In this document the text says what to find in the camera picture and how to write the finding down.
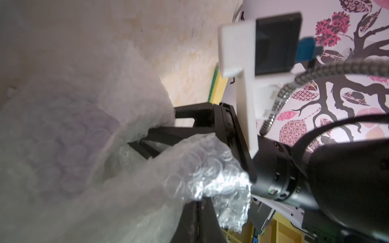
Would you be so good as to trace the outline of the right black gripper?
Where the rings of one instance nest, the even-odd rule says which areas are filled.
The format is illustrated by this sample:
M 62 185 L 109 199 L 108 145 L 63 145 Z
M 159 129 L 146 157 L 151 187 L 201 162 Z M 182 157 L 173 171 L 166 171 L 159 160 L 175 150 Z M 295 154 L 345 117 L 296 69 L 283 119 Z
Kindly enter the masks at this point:
M 146 137 L 128 145 L 145 159 L 155 158 L 157 151 L 147 141 L 173 146 L 196 134 L 225 130 L 233 154 L 252 181 L 254 196 L 279 201 L 295 207 L 307 206 L 307 181 L 294 164 L 291 148 L 255 135 L 258 151 L 248 151 L 234 108 L 209 102 L 175 107 L 176 118 L 193 118 L 194 127 L 159 127 L 149 129 Z M 225 243 L 211 198 L 185 204 L 171 243 Z

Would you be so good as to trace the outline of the lavender mug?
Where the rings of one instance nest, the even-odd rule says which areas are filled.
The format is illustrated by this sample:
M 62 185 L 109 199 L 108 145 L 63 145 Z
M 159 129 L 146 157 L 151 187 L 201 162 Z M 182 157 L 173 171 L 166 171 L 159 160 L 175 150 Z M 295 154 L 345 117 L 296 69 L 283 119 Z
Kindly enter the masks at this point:
M 119 122 L 86 99 L 23 95 L 1 112 L 1 195 L 80 194 Z

